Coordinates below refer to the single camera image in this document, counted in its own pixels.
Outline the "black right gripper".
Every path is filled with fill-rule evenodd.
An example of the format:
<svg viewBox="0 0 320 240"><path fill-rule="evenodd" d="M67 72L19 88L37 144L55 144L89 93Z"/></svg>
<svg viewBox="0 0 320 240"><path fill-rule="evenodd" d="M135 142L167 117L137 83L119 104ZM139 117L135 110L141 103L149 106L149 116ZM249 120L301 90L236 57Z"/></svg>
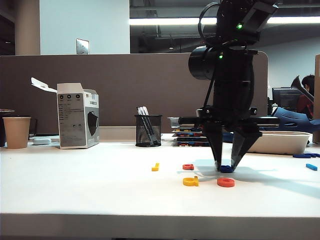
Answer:
<svg viewBox="0 0 320 240"><path fill-rule="evenodd" d="M277 117L261 116L251 108L254 98L255 84L253 81L236 81L235 83L215 81L210 84L213 89L213 103L207 102L196 110L196 116L178 118L179 125L203 126L203 134L211 147L215 167L220 168L222 162L223 133L222 127L233 131L246 124L263 127L277 127ZM262 132L235 131L231 151L231 167L236 169L243 156L262 136Z"/></svg>

